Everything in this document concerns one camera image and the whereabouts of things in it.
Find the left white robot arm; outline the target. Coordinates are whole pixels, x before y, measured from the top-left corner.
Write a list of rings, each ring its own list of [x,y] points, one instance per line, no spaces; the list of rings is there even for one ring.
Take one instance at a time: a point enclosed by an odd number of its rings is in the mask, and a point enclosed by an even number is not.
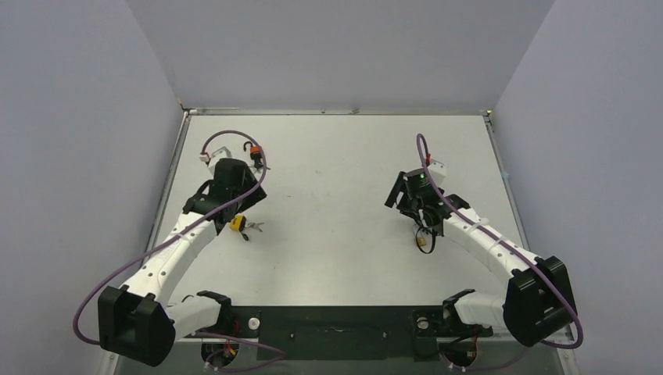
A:
[[[197,330],[227,334],[233,325],[229,297],[200,291],[174,306],[168,302],[200,252],[236,215],[266,196],[245,161],[219,159],[211,179],[187,200],[173,230],[143,266],[98,296],[100,347],[158,366],[177,340]]]

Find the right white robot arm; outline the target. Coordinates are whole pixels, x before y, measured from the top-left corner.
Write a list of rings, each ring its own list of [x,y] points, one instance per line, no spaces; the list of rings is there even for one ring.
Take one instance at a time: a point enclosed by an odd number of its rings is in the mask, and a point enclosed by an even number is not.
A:
[[[447,238],[473,255],[505,288],[503,294],[465,289],[441,307],[443,333],[471,328],[501,328],[520,344],[532,347],[577,318],[565,264],[543,259],[506,239],[458,195],[442,198],[423,169],[399,172],[385,206],[412,219],[415,245],[431,253],[438,238]]]

